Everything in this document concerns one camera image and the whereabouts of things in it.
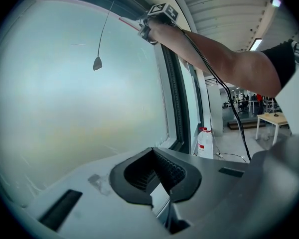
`white wall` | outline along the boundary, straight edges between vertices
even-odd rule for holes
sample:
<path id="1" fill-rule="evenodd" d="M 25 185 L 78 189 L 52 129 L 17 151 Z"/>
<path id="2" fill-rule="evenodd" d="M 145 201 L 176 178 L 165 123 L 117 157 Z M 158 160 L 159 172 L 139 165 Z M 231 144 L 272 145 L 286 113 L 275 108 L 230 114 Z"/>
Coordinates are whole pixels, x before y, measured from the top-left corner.
<path id="1" fill-rule="evenodd" d="M 299 134 L 299 68 L 276 96 L 293 134 Z"/>
<path id="2" fill-rule="evenodd" d="M 211 80 L 211 79 L 215 80 L 215 77 L 214 76 L 205 76 L 205 80 Z M 217 85 L 219 87 L 219 89 L 223 89 L 223 86 L 221 86 L 220 84 L 216 84 L 216 80 L 214 82 L 215 82 L 214 84 Z M 228 88 L 234 87 L 234 85 L 232 85 L 228 82 L 225 82 L 225 84 Z"/>
<path id="3" fill-rule="evenodd" d="M 223 134 L 223 111 L 219 88 L 213 85 L 207 87 L 207 91 L 210 99 L 212 130 L 215 136 L 221 136 Z"/>
<path id="4" fill-rule="evenodd" d="M 221 98 L 221 105 L 228 102 L 228 97 L 227 97 L 227 94 L 225 92 L 220 93 L 220 98 Z"/>
<path id="5" fill-rule="evenodd" d="M 168 138 L 154 48 L 105 10 L 38 0 L 0 47 L 0 180 L 27 205 L 74 168 Z"/>

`window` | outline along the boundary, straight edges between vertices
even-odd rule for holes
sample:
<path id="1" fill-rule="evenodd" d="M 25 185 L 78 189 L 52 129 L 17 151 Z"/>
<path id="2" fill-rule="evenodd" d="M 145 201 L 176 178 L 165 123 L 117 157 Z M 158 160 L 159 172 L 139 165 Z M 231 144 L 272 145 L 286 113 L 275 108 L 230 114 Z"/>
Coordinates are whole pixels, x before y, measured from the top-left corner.
<path id="1" fill-rule="evenodd" d="M 192 77 L 120 18 L 146 4 L 115 0 L 93 72 L 113 0 L 33 1 L 0 39 L 0 182 L 15 203 L 97 159 L 155 146 L 191 153 Z M 150 191 L 161 212 L 168 195 L 155 174 Z"/>

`black cable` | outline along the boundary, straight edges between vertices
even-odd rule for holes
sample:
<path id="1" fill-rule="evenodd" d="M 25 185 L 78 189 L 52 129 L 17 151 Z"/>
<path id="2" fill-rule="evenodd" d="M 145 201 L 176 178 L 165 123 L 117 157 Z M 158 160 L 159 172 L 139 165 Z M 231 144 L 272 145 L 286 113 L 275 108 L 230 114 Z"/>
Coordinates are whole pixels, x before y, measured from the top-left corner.
<path id="1" fill-rule="evenodd" d="M 274 136 L 273 135 L 268 135 L 267 137 L 268 137 L 268 139 L 266 139 L 266 141 L 270 140 L 270 137 L 274 137 Z"/>
<path id="2" fill-rule="evenodd" d="M 219 152 L 219 154 L 226 154 L 226 155 L 233 155 L 233 156 L 237 156 L 237 157 L 240 157 L 242 160 L 245 161 L 245 163 L 247 164 L 246 160 L 242 157 L 242 156 L 239 156 L 239 155 L 236 155 L 236 154 L 231 154 L 231 153 L 225 153 L 225 152 Z"/>
<path id="3" fill-rule="evenodd" d="M 239 128 L 239 131 L 240 131 L 240 134 L 241 134 L 241 137 L 242 137 L 242 140 L 243 140 L 243 143 L 244 143 L 244 146 L 245 146 L 245 149 L 246 149 L 246 153 L 247 153 L 247 156 L 249 158 L 249 161 L 251 160 L 251 157 L 249 155 L 249 150 L 248 150 L 248 147 L 247 147 L 247 144 L 246 144 L 246 139 L 245 139 L 245 133 L 244 133 L 244 127 L 239 119 L 239 116 L 234 108 L 234 104 L 233 104 L 233 100 L 231 99 L 231 94 L 230 94 L 230 90 L 229 88 L 227 87 L 227 85 L 218 77 L 218 75 L 215 73 L 215 71 L 213 70 L 213 68 L 211 67 L 211 65 L 209 64 L 208 60 L 205 58 L 205 56 L 203 54 L 201 54 L 199 48 L 196 46 L 196 44 L 191 40 L 191 38 L 186 34 L 186 32 L 181 29 L 178 25 L 174 24 L 174 26 L 176 26 L 184 35 L 185 37 L 188 39 L 188 41 L 190 42 L 190 44 L 193 46 L 193 48 L 197 51 L 198 55 L 201 57 L 201 59 L 203 60 L 203 62 L 205 63 L 207 69 L 209 70 L 209 72 L 212 74 L 212 76 L 214 76 L 214 78 L 217 80 L 217 82 L 224 88 L 226 94 L 227 94 L 227 97 L 229 99 L 229 102 L 230 102 L 230 105 L 231 105 L 231 108 L 234 112 L 234 115 L 236 117 L 236 120 L 237 120 L 237 124 L 238 124 L 238 128 Z"/>
<path id="4" fill-rule="evenodd" d="M 216 157 L 220 157 L 220 158 L 222 158 L 222 159 L 224 159 L 223 157 L 221 157 L 221 156 L 219 156 L 219 155 L 217 155 L 217 154 L 214 154 L 214 156 L 216 156 Z"/>
<path id="5" fill-rule="evenodd" d="M 113 1 L 112 5 L 111 5 L 109 11 L 108 11 L 108 15 L 106 16 L 106 19 L 105 19 L 105 22 L 104 22 L 104 26 L 103 26 L 103 28 L 102 28 L 101 37 L 100 37 L 100 42 L 99 42 L 98 56 L 99 56 L 99 52 L 100 52 L 100 45 L 101 45 L 101 39 L 102 39 L 102 35 L 103 35 L 103 30 L 104 30 L 106 21 L 108 20 L 108 17 L 109 17 L 109 15 L 110 15 L 110 11 L 111 11 L 111 9 L 112 9 L 113 4 L 114 4 L 114 1 Z"/>

